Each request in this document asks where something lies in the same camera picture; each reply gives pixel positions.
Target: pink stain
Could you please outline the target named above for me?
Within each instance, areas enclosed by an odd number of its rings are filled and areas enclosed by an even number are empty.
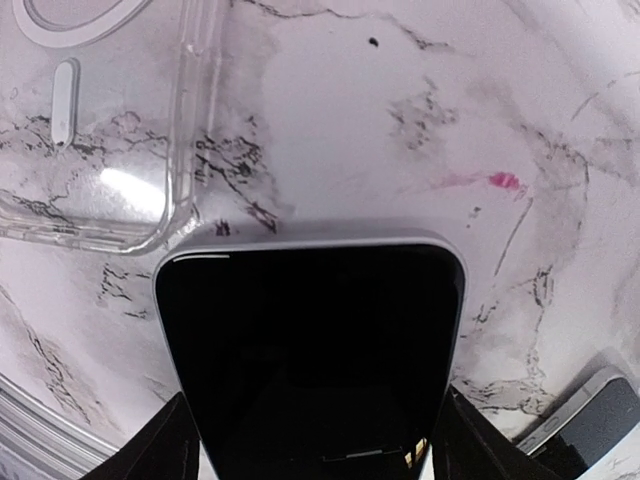
[[[505,190],[519,191],[522,188],[520,180],[513,173],[498,172],[491,175],[489,178],[489,184],[494,187],[503,188]]]
[[[452,173],[443,178],[440,183],[434,185],[434,188],[468,187],[480,180],[486,180],[492,187],[509,192],[517,192],[515,200],[523,198],[529,188],[527,185],[521,183],[515,174],[509,172],[497,172],[491,175],[487,175],[486,173],[473,173],[470,175]]]

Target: white marble countertop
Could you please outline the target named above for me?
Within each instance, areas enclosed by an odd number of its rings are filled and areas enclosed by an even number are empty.
[[[637,0],[231,0],[172,243],[438,232],[469,270],[454,383],[515,438],[599,366],[640,377],[639,39]],[[166,252],[2,241],[2,372],[125,442],[178,389],[150,281]],[[639,449],[637,429],[585,478],[640,479]]]

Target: phone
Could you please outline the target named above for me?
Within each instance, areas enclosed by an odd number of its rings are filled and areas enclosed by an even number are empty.
[[[419,478],[464,270],[435,236],[183,248],[155,295],[221,480]]]
[[[596,373],[518,447],[574,480],[640,422],[640,397],[615,367]]]

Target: smartphone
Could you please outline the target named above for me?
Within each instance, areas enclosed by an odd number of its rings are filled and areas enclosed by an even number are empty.
[[[453,249],[207,241],[162,263],[155,295],[218,477],[419,478],[464,292]]]
[[[574,480],[640,422],[636,389],[615,367],[596,373],[518,447],[565,480]]]

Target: clear phone case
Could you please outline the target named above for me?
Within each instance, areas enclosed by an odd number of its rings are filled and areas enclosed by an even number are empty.
[[[222,3],[1,2],[1,235],[135,253],[186,221]]]

